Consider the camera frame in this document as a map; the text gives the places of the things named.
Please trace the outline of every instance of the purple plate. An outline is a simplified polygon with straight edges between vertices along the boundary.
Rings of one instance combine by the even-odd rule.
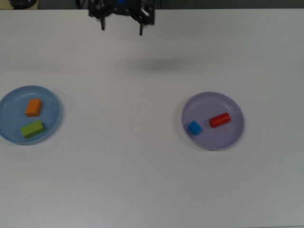
[[[209,119],[229,113],[230,122],[212,128]],[[188,125],[196,121],[203,129],[198,135],[188,130]],[[187,135],[200,147],[208,150],[223,150],[233,145],[244,130],[244,116],[240,107],[231,98],[216,92],[204,92],[192,97],[184,106],[181,122]]]

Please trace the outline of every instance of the blue plate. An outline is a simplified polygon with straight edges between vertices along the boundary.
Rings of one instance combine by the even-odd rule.
[[[30,99],[42,101],[40,115],[27,117],[25,110]],[[57,97],[48,89],[30,85],[20,87],[8,93],[0,101],[0,135],[19,145],[31,145],[46,139],[56,129],[61,118],[61,107]],[[31,138],[24,138],[20,128],[40,120],[45,132]]]

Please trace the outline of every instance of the orange block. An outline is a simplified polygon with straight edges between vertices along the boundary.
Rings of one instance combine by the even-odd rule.
[[[25,115],[28,117],[36,117],[39,116],[40,109],[42,107],[42,102],[40,99],[30,99],[28,102],[28,107],[25,111]]]

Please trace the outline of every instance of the blue cube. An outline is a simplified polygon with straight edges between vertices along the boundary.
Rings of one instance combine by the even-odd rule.
[[[192,123],[188,125],[188,129],[193,135],[198,135],[203,130],[196,121],[192,121]]]

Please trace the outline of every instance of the white table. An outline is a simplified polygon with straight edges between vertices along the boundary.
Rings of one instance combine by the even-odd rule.
[[[1,228],[240,228],[304,224],[304,10],[158,11],[106,31],[84,11],[0,12],[0,97],[61,100],[49,139],[0,139]],[[233,148],[181,126],[193,95],[242,108]]]

